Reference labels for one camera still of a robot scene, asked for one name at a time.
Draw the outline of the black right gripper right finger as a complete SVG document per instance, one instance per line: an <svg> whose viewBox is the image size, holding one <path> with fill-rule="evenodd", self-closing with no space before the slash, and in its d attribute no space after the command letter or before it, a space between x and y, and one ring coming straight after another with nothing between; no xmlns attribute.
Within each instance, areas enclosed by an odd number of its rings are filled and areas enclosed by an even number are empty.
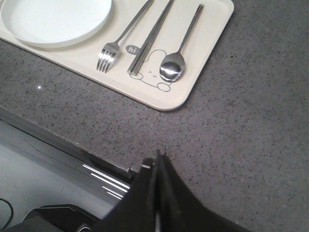
<svg viewBox="0 0 309 232"><path fill-rule="evenodd" d="M156 189L162 232L247 232L206 208L178 176L170 159L156 151Z"/></svg>

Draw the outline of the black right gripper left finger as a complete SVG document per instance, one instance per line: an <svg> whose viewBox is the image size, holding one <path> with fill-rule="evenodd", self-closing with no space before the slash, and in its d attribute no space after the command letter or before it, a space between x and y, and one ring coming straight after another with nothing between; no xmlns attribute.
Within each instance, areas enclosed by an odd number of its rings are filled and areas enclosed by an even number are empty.
<svg viewBox="0 0 309 232"><path fill-rule="evenodd" d="M95 231L154 232L155 183L155 160L146 158L128 193L95 225Z"/></svg>

